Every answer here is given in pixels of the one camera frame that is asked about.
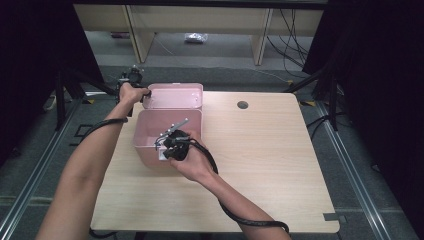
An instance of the forearm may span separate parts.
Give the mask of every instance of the forearm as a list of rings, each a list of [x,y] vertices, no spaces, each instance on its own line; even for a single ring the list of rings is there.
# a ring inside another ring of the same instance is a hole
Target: forearm
[[[213,193],[218,200],[236,216],[254,221],[273,221],[274,219],[256,204],[240,194],[225,182],[219,175],[214,174],[200,182]],[[248,239],[290,239],[288,234],[279,227],[252,227],[239,224]]]
[[[105,119],[125,118],[132,106],[120,102]],[[122,126],[123,123],[106,125],[88,135],[69,158],[62,178],[89,179],[101,184]]]

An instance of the round hole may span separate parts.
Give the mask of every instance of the round hole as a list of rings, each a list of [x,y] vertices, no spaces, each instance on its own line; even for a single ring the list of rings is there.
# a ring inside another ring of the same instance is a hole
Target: round hole
[[[240,109],[246,109],[249,107],[249,104],[245,101],[240,101],[237,103],[237,107],[239,107]]]

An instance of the wire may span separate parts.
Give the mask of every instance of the wire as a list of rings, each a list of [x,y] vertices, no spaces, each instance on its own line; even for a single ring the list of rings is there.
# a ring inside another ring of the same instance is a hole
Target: wire
[[[318,125],[315,127],[314,131],[312,132],[311,135],[311,140],[314,139],[315,133],[317,132],[319,126],[321,126],[321,124],[323,124],[327,119],[322,119],[321,122],[318,123]]]
[[[172,142],[175,143],[182,143],[185,145],[192,145],[194,147],[196,147],[198,150],[200,150],[208,159],[209,163],[212,166],[213,171],[218,174],[218,167],[216,165],[216,162],[212,156],[212,154],[209,152],[208,149],[206,149],[205,147],[203,147],[196,139],[188,139],[188,140],[172,140]],[[188,151],[188,147],[185,148],[179,148],[179,149],[184,149],[182,151]],[[234,213],[232,213],[230,210],[228,210],[227,207],[225,207],[224,204],[222,204],[219,200],[218,200],[222,210],[227,214],[227,216],[229,218],[231,218],[232,220],[234,220],[235,222],[242,224],[242,225],[247,225],[247,226],[255,226],[255,227],[281,227],[283,228],[287,233],[289,233],[289,227],[286,223],[281,222],[281,221],[256,221],[256,220],[248,220],[248,219],[244,219],[244,218],[240,218],[238,216],[236,216]]]
[[[343,240],[342,236],[340,235],[340,231],[337,232],[337,237],[339,238],[339,240]]]
[[[306,125],[306,128],[309,128],[310,126],[314,125],[314,124],[315,124],[315,123],[317,123],[318,121],[320,121],[320,120],[324,120],[324,119],[325,119],[325,117],[320,117],[320,118],[318,118],[318,119],[316,119],[316,120],[312,121],[311,123],[307,124],[307,125]]]
[[[287,22],[287,20],[286,20],[286,18],[284,17],[284,13],[283,13],[283,10],[282,9],[280,9],[280,13],[281,13],[281,17],[283,17],[283,20],[284,20],[284,23],[286,24],[286,26],[287,26],[287,29],[289,30],[289,32],[290,32],[290,35],[289,36],[291,36],[292,38],[293,38],[293,40],[295,41],[295,43],[296,43],[296,46],[297,46],[297,50],[298,51],[300,51],[300,52],[302,52],[302,53],[305,53],[305,54],[308,54],[309,52],[305,49],[305,48],[303,48],[300,44],[299,44],[299,42],[297,41],[297,36],[296,36],[296,25],[295,25],[295,19],[296,19],[296,10],[294,10],[294,9],[292,9],[292,28],[290,29],[290,26],[289,26],[289,24],[288,24],[288,22]]]
[[[281,37],[281,35],[278,35],[278,37],[280,38],[280,40],[285,44],[285,45],[288,45],[288,43],[286,43],[286,41],[284,41],[284,39]],[[290,45],[288,45],[288,47],[291,49],[291,50],[294,50],[294,51],[299,51],[299,49],[296,49],[296,48],[294,48],[294,47],[292,47],[292,46],[290,46]],[[302,50],[300,50],[301,51],[301,53],[302,54],[308,54],[308,52],[303,52]]]
[[[118,232],[110,232],[110,233],[107,233],[107,234],[97,234],[96,232],[94,232],[93,229],[90,228],[89,233],[90,233],[90,236],[92,236],[93,238],[97,238],[97,239],[105,239],[105,238],[108,238],[108,237],[111,237],[111,236],[114,236],[113,238],[117,239],[116,234]]]
[[[288,74],[290,74],[291,76],[293,76],[293,77],[298,77],[298,78],[304,78],[304,77],[302,77],[302,76],[298,76],[298,75],[296,75],[296,74],[293,74],[293,73],[291,73],[288,69],[287,69],[287,66],[286,66],[286,58],[288,58],[290,61],[292,61],[293,63],[295,63],[295,64],[297,64],[299,67],[301,67],[301,68],[303,68],[303,65],[301,64],[301,63],[299,63],[298,61],[296,61],[294,58],[292,58],[292,57],[290,57],[290,56],[288,56],[287,54],[286,54],[286,51],[281,51],[279,48],[277,48],[273,43],[272,43],[272,41],[271,41],[271,39],[267,36],[267,39],[268,39],[268,41],[269,41],[269,43],[271,44],[271,46],[277,51],[277,53],[279,53],[279,54],[281,54],[282,56],[283,56],[283,66],[284,66],[284,70],[288,73]]]
[[[90,135],[92,132],[96,131],[97,129],[104,127],[106,125],[110,125],[110,124],[115,124],[115,123],[126,123],[128,122],[128,118],[111,118],[111,119],[106,119],[103,120],[101,122],[96,123],[94,126],[92,126],[84,135],[84,137],[82,138],[81,142],[88,136]]]

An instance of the metal bar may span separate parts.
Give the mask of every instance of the metal bar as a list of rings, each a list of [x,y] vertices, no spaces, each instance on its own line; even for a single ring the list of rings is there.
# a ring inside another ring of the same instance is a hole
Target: metal bar
[[[318,112],[321,116],[328,115],[327,110],[323,103],[317,103]],[[342,163],[347,177],[352,185],[353,190],[355,191],[356,197],[361,204],[364,214],[368,219],[368,222],[371,226],[372,231],[377,240],[386,240],[392,239],[387,227],[381,217],[377,206],[369,195],[364,183],[362,182],[361,177],[359,176],[358,171],[356,170],[355,164],[350,158],[341,138],[337,131],[333,131],[331,124],[327,121],[325,122],[325,129],[330,136],[331,142],[339,156],[340,162]]]
[[[288,89],[284,90],[284,93],[293,93],[308,84],[311,84],[313,81],[317,80],[322,75],[322,70],[318,70],[316,73],[312,74],[311,76],[303,79],[301,82],[289,87]]]
[[[56,110],[57,110],[57,123],[56,131],[60,129],[66,119],[65,109],[65,94],[63,93],[63,73],[58,71],[56,77]]]
[[[56,152],[60,140],[65,134],[65,131],[68,128],[68,125],[72,117],[74,116],[76,110],[81,105],[81,102],[82,99],[75,99],[73,105],[69,109],[68,117],[63,123],[63,126],[58,131],[55,131],[55,133],[53,134],[49,144],[43,152],[43,155],[40,157],[40,160],[38,161],[33,172],[31,173],[31,176],[28,178],[25,186],[16,198],[8,214],[3,219],[0,226],[0,236],[2,240],[10,239],[13,232],[15,231],[15,228],[17,227],[22,215],[26,210],[28,203],[31,200],[32,194],[40,184],[41,179],[44,176],[44,173],[46,172],[47,167],[51,162],[52,156]]]
[[[145,5],[181,7],[230,7],[230,8],[283,8],[324,10],[328,8],[355,7],[351,1],[328,0],[72,0],[73,4]]]

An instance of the box lid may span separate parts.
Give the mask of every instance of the box lid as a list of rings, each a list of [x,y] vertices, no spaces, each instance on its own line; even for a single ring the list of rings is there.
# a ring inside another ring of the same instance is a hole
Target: box lid
[[[203,85],[199,83],[159,83],[149,86],[150,98],[144,98],[144,109],[200,109]]]

